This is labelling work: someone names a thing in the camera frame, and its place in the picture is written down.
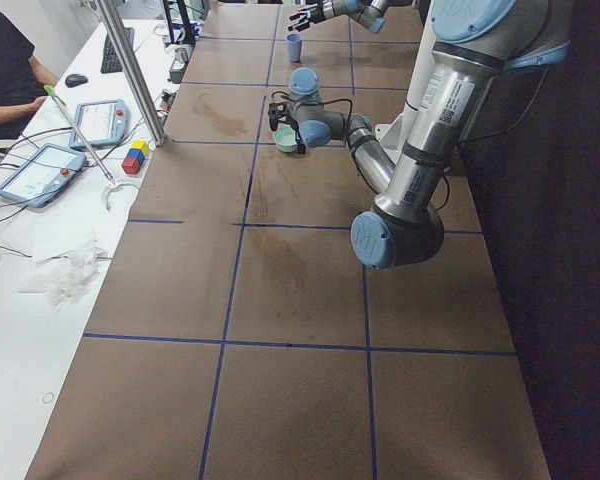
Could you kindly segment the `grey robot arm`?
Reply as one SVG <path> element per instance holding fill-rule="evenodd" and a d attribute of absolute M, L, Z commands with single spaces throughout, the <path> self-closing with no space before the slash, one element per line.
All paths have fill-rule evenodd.
<path fill-rule="evenodd" d="M 366 3 L 358 0 L 317 1 L 313 5 L 304 6 L 289 17 L 289 32 L 302 32 L 312 24 L 346 16 L 373 34 L 378 34 L 385 25 L 385 13 L 391 2 L 373 0 Z"/>
<path fill-rule="evenodd" d="M 351 226 L 362 264 L 390 269 L 439 251 L 444 228 L 431 198 L 454 146 L 471 131 L 496 76 L 565 59 L 573 11 L 570 1 L 431 2 L 404 110 L 387 126 L 329 110 L 307 67 L 273 95 L 272 128 L 291 126 L 303 150 L 344 142 L 374 191 L 371 208 Z"/>

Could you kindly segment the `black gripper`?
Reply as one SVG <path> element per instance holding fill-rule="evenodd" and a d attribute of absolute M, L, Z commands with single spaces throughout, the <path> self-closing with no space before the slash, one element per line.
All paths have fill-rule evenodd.
<path fill-rule="evenodd" d="M 289 125 L 295 130 L 296 153 L 305 154 L 306 145 L 299 131 L 296 110 L 299 107 L 297 100 L 270 101 L 268 104 L 269 127 L 276 130 L 280 125 Z"/>
<path fill-rule="evenodd" d="M 289 17 L 291 21 L 299 21 L 290 26 L 291 31 L 303 31 L 311 26 L 334 18 L 334 4 L 332 1 L 317 1 L 307 5 Z"/>

